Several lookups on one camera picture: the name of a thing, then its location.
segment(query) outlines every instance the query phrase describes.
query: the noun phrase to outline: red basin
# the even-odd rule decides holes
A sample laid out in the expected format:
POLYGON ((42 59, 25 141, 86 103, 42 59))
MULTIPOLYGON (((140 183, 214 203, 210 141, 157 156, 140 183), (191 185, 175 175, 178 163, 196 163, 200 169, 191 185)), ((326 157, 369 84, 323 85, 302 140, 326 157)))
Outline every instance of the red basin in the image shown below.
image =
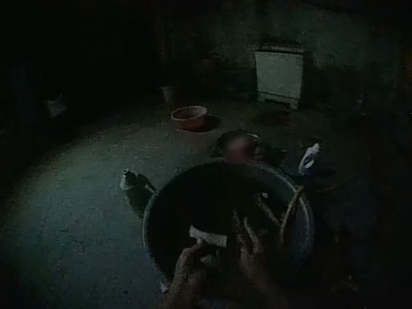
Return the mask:
POLYGON ((205 123, 206 114, 207 108, 204 106, 184 106, 172 111, 171 118, 182 129, 193 131, 205 123))

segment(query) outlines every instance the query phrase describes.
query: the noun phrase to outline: dark wall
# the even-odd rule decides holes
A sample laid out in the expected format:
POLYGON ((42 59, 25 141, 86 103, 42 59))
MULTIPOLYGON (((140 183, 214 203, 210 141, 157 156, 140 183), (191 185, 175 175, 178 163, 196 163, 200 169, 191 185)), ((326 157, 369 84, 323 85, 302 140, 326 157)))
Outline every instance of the dark wall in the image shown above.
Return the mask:
POLYGON ((243 83, 238 82, 239 90, 249 87, 252 93, 258 44, 298 42, 306 49, 304 83, 309 105, 321 101, 351 109, 363 93, 369 109, 390 109, 400 78, 402 32, 398 26, 376 19, 365 6, 357 12, 350 3, 325 10, 290 2, 224 0, 202 13, 180 18, 176 22, 177 58, 188 70, 200 67, 194 75, 201 74, 205 59, 212 63, 209 66, 231 71, 222 83, 237 72, 244 76, 243 83))
POLYGON ((88 111, 117 105, 124 93, 152 83, 149 1, 47 0, 8 10, 8 71, 28 67, 36 100, 63 93, 71 106, 88 111))

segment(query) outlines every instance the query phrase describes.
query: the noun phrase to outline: stone wall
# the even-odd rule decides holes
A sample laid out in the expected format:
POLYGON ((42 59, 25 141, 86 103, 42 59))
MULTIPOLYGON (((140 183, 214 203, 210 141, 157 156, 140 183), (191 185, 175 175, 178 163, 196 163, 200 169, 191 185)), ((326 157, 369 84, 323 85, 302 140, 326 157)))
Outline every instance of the stone wall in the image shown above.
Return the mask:
MULTIPOLYGON (((192 70, 209 59, 217 69, 249 72, 244 76, 254 75, 257 43, 302 44, 307 50, 308 104, 321 101, 350 109, 363 93, 366 107, 387 109, 400 75, 400 32, 367 14, 275 1, 225 0, 213 10, 180 19, 176 31, 176 54, 183 68, 192 70)), ((249 86, 254 92, 255 84, 249 86)))

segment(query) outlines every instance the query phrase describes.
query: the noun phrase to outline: black bucket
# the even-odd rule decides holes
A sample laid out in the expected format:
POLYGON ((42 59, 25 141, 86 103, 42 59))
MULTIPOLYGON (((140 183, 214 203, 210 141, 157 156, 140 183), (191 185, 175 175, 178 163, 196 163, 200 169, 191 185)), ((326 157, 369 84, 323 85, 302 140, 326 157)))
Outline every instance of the black bucket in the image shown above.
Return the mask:
MULTIPOLYGON (((170 281, 180 253, 193 244, 189 228, 194 222, 204 230, 225 234, 233 204, 246 202, 245 191, 266 192, 277 197, 276 205, 287 207, 296 189, 293 180, 265 164, 217 159, 197 165, 175 176, 151 198, 144 216, 144 246, 170 281)), ((314 242, 312 210, 305 197, 299 199, 291 226, 285 256, 293 272, 306 260, 314 242)))

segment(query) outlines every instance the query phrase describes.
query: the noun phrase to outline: white cabinet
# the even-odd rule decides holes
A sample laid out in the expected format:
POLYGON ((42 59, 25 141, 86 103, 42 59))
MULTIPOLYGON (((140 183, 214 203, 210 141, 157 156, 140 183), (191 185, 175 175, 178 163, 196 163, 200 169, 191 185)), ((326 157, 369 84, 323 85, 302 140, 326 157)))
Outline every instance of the white cabinet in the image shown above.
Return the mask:
POLYGON ((255 51, 259 100, 285 102, 296 109, 301 98, 303 53, 298 48, 255 51))

